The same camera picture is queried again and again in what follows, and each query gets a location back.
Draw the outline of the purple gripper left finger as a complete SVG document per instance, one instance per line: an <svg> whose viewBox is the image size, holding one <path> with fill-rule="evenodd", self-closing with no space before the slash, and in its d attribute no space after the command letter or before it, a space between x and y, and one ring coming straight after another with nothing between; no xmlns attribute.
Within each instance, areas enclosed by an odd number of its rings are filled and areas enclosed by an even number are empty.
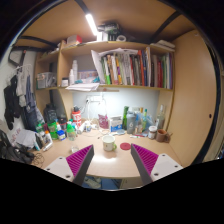
<svg viewBox="0 0 224 224"><path fill-rule="evenodd" d="M81 186L94 156L94 146L89 145L68 157L59 156L45 171Z"/></svg>

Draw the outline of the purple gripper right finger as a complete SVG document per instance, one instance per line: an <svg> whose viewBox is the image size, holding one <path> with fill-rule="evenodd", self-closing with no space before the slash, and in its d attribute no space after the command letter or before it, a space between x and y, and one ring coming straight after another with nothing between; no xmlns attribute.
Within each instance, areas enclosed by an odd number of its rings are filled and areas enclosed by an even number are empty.
<svg viewBox="0 0 224 224"><path fill-rule="evenodd" d="M136 144L131 145L131 155L143 185L150 184L182 169L182 166L166 153L156 154Z"/></svg>

